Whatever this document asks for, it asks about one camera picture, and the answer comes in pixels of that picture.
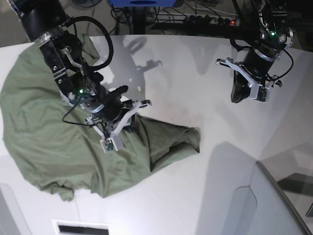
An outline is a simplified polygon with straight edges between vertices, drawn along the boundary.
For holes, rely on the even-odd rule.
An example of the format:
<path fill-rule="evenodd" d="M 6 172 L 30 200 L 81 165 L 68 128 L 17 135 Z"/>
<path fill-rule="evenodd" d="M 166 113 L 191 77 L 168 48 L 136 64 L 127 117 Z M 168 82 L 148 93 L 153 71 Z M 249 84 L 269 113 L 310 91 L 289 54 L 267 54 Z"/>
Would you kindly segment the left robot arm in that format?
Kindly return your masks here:
<path fill-rule="evenodd" d="M 243 61 L 235 62 L 232 58 L 217 59 L 216 63 L 233 70 L 233 86 L 231 101 L 239 103 L 246 98 L 266 103 L 270 89 L 274 85 L 282 86 L 281 79 L 290 71 L 289 68 L 282 75 L 270 75 L 269 70 L 280 59 L 282 53 L 287 53 L 293 44 L 293 30 L 285 22 L 284 6 L 273 0 L 250 1 L 250 17 L 245 19 L 240 9 L 238 16 L 246 24 L 256 29 L 256 34 L 247 35 L 246 46 L 230 39 L 231 45 L 238 51 L 246 50 Z"/>

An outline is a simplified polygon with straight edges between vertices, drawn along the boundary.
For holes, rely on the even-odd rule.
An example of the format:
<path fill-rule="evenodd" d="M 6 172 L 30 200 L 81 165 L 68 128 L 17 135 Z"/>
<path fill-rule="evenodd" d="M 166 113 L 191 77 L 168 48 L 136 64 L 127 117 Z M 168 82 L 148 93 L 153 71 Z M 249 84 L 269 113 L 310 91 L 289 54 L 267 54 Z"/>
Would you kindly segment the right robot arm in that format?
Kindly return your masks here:
<path fill-rule="evenodd" d="M 150 101 L 124 101 L 121 96 L 129 89 L 127 85 L 108 91 L 101 85 L 100 69 L 107 67 L 113 58 L 113 44 L 108 31 L 92 17 L 70 18 L 58 0 L 10 0 L 12 10 L 20 18 L 31 42 L 39 42 L 45 63 L 53 73 L 62 99 L 72 109 L 80 106 L 90 116 L 84 124 L 90 128 L 102 126 L 101 141 L 116 143 L 124 128 L 130 128 L 132 118 L 139 108 Z M 83 44 L 67 27 L 87 21 L 96 25 L 105 36 L 109 55 L 98 66 L 90 66 L 83 58 Z"/>

